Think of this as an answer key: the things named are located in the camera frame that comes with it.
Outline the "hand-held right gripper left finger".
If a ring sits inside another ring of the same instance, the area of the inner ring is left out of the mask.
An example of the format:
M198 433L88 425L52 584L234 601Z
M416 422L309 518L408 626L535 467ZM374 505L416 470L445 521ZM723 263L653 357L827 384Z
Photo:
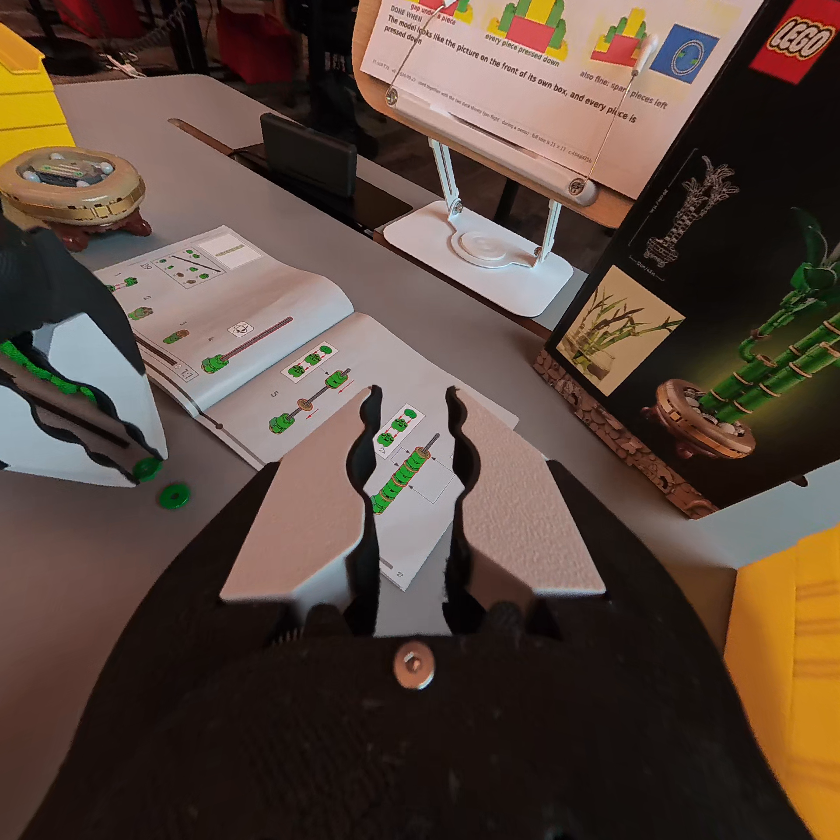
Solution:
M375 630L380 548L365 485L382 389L370 385L282 457L220 591L230 604L279 603L301 624L331 605L353 631Z

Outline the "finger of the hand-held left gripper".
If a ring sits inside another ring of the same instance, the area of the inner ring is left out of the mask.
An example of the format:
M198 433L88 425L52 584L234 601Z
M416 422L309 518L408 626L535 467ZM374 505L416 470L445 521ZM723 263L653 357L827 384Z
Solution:
M165 459L165 434L144 371L137 371L86 313L33 332L34 347L63 379L106 396L117 419Z
M136 487L132 467L144 457L163 462L140 434L82 395L64 395L42 381L2 378L2 470L104 487Z

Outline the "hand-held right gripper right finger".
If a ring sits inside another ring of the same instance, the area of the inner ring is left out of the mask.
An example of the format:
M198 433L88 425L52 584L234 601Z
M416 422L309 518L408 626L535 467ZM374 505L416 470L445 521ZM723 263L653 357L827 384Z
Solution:
M504 602L531 617L549 599L603 596L548 460L466 389L449 387L446 404L463 486L445 570L446 617L483 617Z

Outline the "green round brick stack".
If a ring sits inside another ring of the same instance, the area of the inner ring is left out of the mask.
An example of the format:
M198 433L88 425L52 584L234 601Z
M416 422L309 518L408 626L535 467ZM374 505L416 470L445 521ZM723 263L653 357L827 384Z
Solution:
M1 353L11 362L16 364L22 371L26 371L41 382L45 382L53 386L58 392L68 396L81 395L88 399L92 404L97 403L97 398L90 388L85 385L77 385L66 381L57 374L53 374L47 369L39 367L37 364L29 360L28 357L21 352L11 340L2 342Z

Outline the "yellow storage bin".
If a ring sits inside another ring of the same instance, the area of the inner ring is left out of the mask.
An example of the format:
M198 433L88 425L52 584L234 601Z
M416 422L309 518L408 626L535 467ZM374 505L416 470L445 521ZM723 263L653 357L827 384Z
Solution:
M1 163L21 153L76 145L44 55L1 24Z
M737 572L724 658L814 838L839 838L839 527Z

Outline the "tan brick pot base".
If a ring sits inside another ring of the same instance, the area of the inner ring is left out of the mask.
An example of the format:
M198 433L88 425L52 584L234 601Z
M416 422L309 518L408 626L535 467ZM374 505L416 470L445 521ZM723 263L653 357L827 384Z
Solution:
M4 215L22 229L52 230L71 252L93 235L122 230L152 234L140 213L145 183L137 169L108 152L44 147L21 153L1 167Z

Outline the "open instruction booklet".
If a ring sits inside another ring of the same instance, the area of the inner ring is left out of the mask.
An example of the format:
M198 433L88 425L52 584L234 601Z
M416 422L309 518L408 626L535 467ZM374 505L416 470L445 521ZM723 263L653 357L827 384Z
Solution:
M279 461L366 385L382 390L373 501L384 577L403 592L463 490L446 391L465 388L330 279L287 266L222 226L98 269L132 324L148 376L255 470Z

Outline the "white wooden document stand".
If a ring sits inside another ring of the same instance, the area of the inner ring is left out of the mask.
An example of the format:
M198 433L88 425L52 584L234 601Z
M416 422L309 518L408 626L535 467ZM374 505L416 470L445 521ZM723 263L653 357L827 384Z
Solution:
M376 111L426 136L444 198L407 220L388 224L385 239L459 285L525 318L538 316L572 277L572 266L552 253L563 207L617 228L635 199L591 176L544 159L475 125L435 109L396 82L361 68L381 2L359 2L353 29L353 70L364 99ZM533 243L471 211L455 181L451 152L459 152L549 200L542 239Z

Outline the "red storage bin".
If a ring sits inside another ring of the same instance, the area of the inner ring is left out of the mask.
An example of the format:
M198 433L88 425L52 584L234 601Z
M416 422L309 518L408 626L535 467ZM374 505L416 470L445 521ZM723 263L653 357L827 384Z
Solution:
M295 41L283 25L264 14L217 12L221 63L250 84L287 81L296 66Z
M133 1L52 1L60 21L92 39L135 39L144 27Z

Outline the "dark grey flat box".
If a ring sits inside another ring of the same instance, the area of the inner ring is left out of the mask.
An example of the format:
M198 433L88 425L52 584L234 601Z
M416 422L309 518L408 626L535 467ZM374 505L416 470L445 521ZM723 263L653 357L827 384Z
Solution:
M272 112L259 117L268 167L340 198L355 194L358 153L352 143Z

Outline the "black bamboo picture box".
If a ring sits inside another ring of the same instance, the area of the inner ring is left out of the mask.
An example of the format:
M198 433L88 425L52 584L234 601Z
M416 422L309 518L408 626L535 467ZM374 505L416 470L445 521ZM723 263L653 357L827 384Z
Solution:
M688 519L838 461L838 15L763 3L533 365Z

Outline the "printed instruction sheet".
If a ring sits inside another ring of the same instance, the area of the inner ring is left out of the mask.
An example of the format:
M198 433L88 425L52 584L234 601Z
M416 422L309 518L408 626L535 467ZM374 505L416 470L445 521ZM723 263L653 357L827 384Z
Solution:
M760 6L381 2L361 68L635 199Z

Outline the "black metal post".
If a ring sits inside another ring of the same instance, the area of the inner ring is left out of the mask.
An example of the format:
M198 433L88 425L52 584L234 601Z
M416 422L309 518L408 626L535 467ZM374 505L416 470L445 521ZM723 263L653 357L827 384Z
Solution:
M357 2L309 1L308 87L311 126L352 141L357 122L351 95L351 52Z

